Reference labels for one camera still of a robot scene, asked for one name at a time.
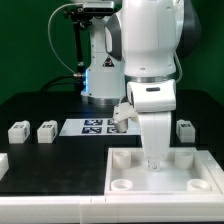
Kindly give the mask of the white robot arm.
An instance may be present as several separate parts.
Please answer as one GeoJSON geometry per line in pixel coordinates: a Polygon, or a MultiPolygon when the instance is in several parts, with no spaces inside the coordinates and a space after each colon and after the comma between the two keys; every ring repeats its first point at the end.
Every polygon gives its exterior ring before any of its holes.
{"type": "Polygon", "coordinates": [[[197,46],[201,26],[191,0],[120,0],[121,9],[93,25],[93,56],[82,98],[115,105],[119,132],[139,124],[148,167],[168,156],[179,60],[197,46]]]}

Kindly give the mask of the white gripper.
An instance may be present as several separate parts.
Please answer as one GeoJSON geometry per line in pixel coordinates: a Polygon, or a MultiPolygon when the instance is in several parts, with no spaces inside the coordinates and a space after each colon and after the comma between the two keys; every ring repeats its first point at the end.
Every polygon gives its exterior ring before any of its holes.
{"type": "Polygon", "coordinates": [[[140,125],[141,142],[148,168],[160,169],[160,162],[168,156],[172,116],[176,109],[176,83],[173,79],[154,82],[127,84],[127,101],[114,107],[113,120],[118,132],[128,129],[128,118],[136,119],[140,125]],[[154,114],[158,115],[157,127],[154,114]]]}

